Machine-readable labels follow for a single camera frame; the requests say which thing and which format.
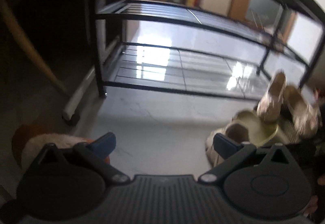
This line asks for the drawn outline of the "beige laced sneaker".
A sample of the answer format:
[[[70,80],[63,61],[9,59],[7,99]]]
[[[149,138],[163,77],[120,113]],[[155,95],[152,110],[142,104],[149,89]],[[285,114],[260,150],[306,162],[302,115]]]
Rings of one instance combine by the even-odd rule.
[[[232,121],[227,126],[212,131],[205,142],[205,152],[209,163],[215,167],[225,161],[230,154],[230,148],[226,147],[221,141],[217,141],[214,144],[214,136],[216,134],[222,134],[225,138],[241,144],[242,142],[248,142],[248,130],[240,122]]]

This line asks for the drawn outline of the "orange fur-lined boot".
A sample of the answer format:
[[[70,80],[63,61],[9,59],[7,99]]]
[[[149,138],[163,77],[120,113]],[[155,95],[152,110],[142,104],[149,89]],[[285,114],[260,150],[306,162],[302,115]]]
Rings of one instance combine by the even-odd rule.
[[[71,149],[78,143],[90,144],[93,141],[67,134],[45,133],[36,127],[22,125],[12,137],[12,153],[18,166],[26,171],[45,145],[54,144],[58,149]]]

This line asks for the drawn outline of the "olive green slide sandal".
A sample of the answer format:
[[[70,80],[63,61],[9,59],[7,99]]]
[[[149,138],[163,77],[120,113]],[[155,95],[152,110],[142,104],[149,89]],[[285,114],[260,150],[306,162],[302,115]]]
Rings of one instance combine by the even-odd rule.
[[[270,146],[281,142],[278,136],[278,125],[265,123],[254,110],[243,110],[232,118],[235,122],[242,123],[248,130],[249,141],[256,147]]]

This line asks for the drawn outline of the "white metal tube leg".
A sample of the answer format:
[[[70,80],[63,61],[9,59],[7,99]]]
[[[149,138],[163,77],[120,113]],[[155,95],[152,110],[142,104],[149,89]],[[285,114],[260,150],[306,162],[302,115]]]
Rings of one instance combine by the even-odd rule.
[[[108,58],[113,49],[119,44],[120,36],[116,36],[109,44],[104,43],[100,51],[100,59],[103,61]],[[80,120],[80,114],[77,112],[77,108],[83,99],[89,85],[95,79],[95,67],[92,66],[83,80],[68,100],[62,111],[62,119],[68,126],[75,126]]]

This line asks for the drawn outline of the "black metal shoe rack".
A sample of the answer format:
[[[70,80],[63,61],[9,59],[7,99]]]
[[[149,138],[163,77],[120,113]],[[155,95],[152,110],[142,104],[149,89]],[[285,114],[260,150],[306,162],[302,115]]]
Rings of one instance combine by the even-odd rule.
[[[278,71],[305,88],[324,51],[324,10],[315,0],[91,0],[90,36],[100,96],[117,87],[257,101]]]

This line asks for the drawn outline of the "wooden chair leg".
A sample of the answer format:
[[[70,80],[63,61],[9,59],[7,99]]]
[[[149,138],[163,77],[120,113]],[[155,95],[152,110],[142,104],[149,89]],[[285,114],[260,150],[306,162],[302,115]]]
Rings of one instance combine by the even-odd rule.
[[[22,30],[20,25],[18,24],[14,14],[9,8],[7,2],[5,0],[1,0],[1,15],[3,20],[11,32],[13,38],[19,44],[20,48],[24,51],[27,57],[32,61],[35,67],[43,73],[47,79],[52,83],[52,85],[62,94],[68,96],[68,91],[64,84],[54,75],[50,67],[45,63],[43,58],[39,55],[39,53],[34,48],[31,41],[27,38],[25,32]]]

